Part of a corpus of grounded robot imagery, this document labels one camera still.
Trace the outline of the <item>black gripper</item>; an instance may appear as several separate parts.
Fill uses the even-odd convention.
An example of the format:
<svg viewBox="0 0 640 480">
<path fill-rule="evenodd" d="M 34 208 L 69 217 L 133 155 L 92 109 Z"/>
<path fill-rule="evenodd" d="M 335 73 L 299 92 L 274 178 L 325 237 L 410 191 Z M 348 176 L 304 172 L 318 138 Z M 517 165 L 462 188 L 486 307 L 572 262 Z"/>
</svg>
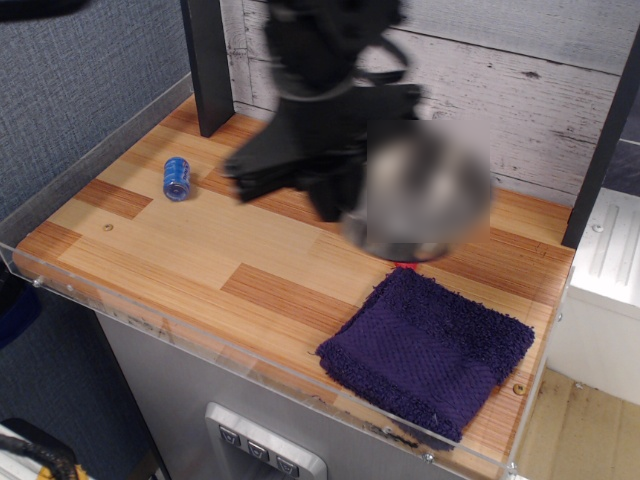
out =
<svg viewBox="0 0 640 480">
<path fill-rule="evenodd" d="M 285 186 L 303 163 L 329 156 L 364 137 L 370 121 L 413 114 L 423 89 L 416 84 L 349 86 L 312 101 L 282 98 L 271 121 L 226 159 L 223 175 L 239 198 L 253 200 Z M 342 165 L 304 179 L 319 218 L 338 222 L 356 207 L 365 178 L 363 164 Z"/>
</svg>

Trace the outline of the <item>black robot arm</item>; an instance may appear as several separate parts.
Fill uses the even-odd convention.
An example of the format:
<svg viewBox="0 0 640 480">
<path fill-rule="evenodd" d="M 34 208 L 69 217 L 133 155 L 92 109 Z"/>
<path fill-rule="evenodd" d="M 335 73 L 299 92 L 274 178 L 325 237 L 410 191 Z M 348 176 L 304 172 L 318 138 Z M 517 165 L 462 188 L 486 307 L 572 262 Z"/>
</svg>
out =
<svg viewBox="0 0 640 480">
<path fill-rule="evenodd" d="M 364 184 L 367 127 L 413 120 L 421 89 L 405 84 L 406 54 L 383 36 L 398 1 L 271 1 L 264 32 L 279 94 L 275 115 L 224 164 L 239 199 L 305 192 L 337 222 Z"/>
</svg>

